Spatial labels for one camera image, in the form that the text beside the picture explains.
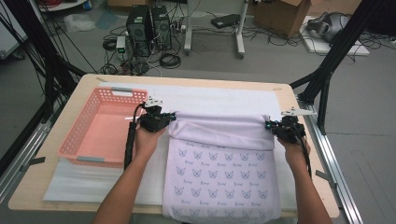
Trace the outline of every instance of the pink plastic basket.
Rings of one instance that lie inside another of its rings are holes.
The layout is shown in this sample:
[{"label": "pink plastic basket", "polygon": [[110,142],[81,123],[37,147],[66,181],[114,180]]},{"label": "pink plastic basket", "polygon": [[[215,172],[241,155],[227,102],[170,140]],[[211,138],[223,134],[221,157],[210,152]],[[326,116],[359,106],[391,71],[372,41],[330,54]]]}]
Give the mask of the pink plastic basket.
[{"label": "pink plastic basket", "polygon": [[147,100],[148,92],[95,88],[64,139],[58,155],[74,164],[123,167],[128,117]]}]

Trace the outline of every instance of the folded towel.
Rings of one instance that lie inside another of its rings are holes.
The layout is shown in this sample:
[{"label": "folded towel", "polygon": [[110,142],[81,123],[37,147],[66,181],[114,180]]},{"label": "folded towel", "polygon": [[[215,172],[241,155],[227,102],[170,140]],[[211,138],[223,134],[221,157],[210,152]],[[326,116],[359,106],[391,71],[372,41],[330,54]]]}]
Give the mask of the folded towel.
[{"label": "folded towel", "polygon": [[171,122],[163,215],[194,224],[280,217],[274,137],[265,116],[177,112]]}]

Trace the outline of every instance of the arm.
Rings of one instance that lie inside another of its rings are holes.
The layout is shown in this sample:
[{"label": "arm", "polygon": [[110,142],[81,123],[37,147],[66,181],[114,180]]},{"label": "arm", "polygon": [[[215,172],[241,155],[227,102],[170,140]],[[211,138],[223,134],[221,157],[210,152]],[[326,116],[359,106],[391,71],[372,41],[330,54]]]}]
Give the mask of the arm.
[{"label": "arm", "polygon": [[[332,223],[332,220],[318,195],[317,189],[306,170],[302,147],[297,144],[285,142],[282,139],[278,139],[278,141],[286,149],[286,161],[288,162],[294,176],[299,224]],[[305,145],[309,153],[310,146],[306,141]]]},{"label": "arm", "polygon": [[164,131],[149,133],[143,128],[136,130],[134,159],[103,200],[92,223],[129,223],[146,165]]}]

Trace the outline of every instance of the concrete floor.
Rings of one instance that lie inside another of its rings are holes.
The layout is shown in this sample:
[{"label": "concrete floor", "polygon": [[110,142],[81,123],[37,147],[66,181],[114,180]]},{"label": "concrete floor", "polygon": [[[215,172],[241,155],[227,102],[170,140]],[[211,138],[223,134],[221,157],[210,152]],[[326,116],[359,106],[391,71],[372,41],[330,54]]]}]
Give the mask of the concrete floor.
[{"label": "concrete floor", "polygon": [[[109,16],[108,11],[102,8],[88,12],[74,8],[55,16],[60,19],[70,13],[86,13],[93,21]],[[70,34],[95,69],[104,63],[103,37],[126,22],[124,13],[114,13],[118,16],[111,17],[108,28]],[[206,16],[194,22],[211,27],[210,19]],[[253,27],[250,17],[247,18],[247,27]],[[91,71],[65,36],[60,37],[72,64]],[[315,71],[323,60],[323,57],[308,53],[301,42],[297,47],[280,47],[267,40],[268,35],[244,38],[246,56],[240,60],[235,54],[233,36],[194,33],[190,56],[181,51],[181,66],[177,70],[160,67],[161,76],[291,83]],[[396,124],[393,116],[396,111],[396,51],[386,47],[369,51],[370,56],[357,57],[356,62],[345,58],[335,71],[330,86],[326,131],[363,222],[390,224],[396,220],[396,178],[393,175],[396,169],[393,131]],[[147,76],[159,77],[160,73],[151,69]],[[43,100],[28,60],[0,62],[0,156]],[[28,223],[32,219],[41,220],[40,223],[55,220],[57,223],[85,223],[92,218],[92,213],[11,211],[7,208],[8,197],[0,206],[2,223]],[[347,223],[343,215],[333,222]]]}]

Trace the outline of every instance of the forearm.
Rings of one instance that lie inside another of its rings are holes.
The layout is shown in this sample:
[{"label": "forearm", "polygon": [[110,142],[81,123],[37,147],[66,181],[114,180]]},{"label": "forearm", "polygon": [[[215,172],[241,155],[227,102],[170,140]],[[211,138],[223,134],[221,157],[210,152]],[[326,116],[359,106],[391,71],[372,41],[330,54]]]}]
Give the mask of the forearm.
[{"label": "forearm", "polygon": [[306,170],[294,170],[299,224],[332,223]]},{"label": "forearm", "polygon": [[92,223],[128,223],[147,162],[132,160],[100,205]]}]

